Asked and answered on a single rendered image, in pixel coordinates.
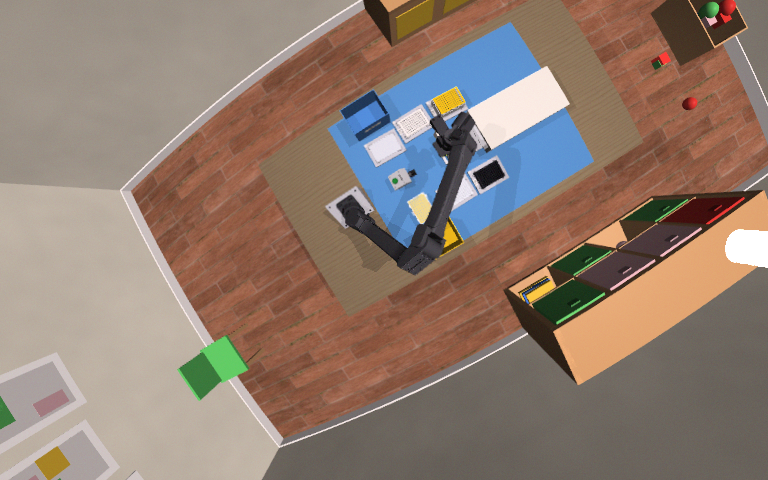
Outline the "blue bench mat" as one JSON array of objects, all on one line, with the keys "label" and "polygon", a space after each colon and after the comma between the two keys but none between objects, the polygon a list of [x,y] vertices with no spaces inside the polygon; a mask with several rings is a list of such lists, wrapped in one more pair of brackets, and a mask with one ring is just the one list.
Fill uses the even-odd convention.
[{"label": "blue bench mat", "polygon": [[[454,87],[469,110],[540,69],[509,22],[378,96],[391,122],[360,142],[344,118],[328,128],[393,238],[409,247],[420,223],[407,201],[424,192],[432,204],[447,165],[432,146],[433,128],[405,144],[392,122],[421,104],[434,118],[426,102]],[[364,145],[393,128],[406,151],[376,168]],[[467,172],[496,155],[509,178],[479,194]],[[465,240],[592,162],[563,108],[488,153],[476,151],[465,174],[478,195],[449,217]],[[417,175],[395,191],[388,176],[402,168]]]}]

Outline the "blue open-top box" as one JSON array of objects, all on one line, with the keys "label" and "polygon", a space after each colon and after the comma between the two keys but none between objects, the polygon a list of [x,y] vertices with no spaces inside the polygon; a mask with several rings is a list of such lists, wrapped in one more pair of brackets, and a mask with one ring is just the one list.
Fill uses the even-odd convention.
[{"label": "blue open-top box", "polygon": [[373,89],[340,110],[359,142],[390,123],[389,112],[376,95]]}]

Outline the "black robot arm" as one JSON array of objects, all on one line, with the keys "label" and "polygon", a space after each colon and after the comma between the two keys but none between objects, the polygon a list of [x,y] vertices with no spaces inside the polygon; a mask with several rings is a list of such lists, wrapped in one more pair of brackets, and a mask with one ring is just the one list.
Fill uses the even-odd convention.
[{"label": "black robot arm", "polygon": [[417,225],[408,248],[378,227],[375,220],[369,216],[370,213],[365,214],[353,195],[347,196],[336,204],[345,218],[346,225],[366,235],[394,259],[399,268],[413,275],[417,275],[441,256],[446,243],[444,235],[450,213],[465,171],[477,149],[477,143],[470,135],[470,131],[476,124],[471,115],[460,112],[451,124],[451,129],[440,114],[430,119],[430,124],[439,134],[436,139],[439,147],[441,148],[444,144],[452,148],[438,191],[424,222],[425,225]]}]

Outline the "yellow open-top bin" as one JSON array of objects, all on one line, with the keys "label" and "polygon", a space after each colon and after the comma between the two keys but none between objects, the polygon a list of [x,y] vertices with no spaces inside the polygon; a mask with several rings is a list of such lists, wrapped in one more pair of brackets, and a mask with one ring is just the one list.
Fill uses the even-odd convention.
[{"label": "yellow open-top bin", "polygon": [[464,243],[450,217],[445,228],[444,239],[446,243],[441,256]]}]

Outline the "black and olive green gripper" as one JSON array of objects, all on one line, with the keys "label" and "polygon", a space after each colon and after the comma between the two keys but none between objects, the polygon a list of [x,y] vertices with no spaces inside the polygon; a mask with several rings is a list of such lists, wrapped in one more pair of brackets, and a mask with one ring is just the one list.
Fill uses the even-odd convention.
[{"label": "black and olive green gripper", "polygon": [[447,156],[450,153],[451,148],[446,147],[444,144],[440,148],[438,143],[435,141],[433,142],[433,147],[436,149],[438,155],[440,158]]}]

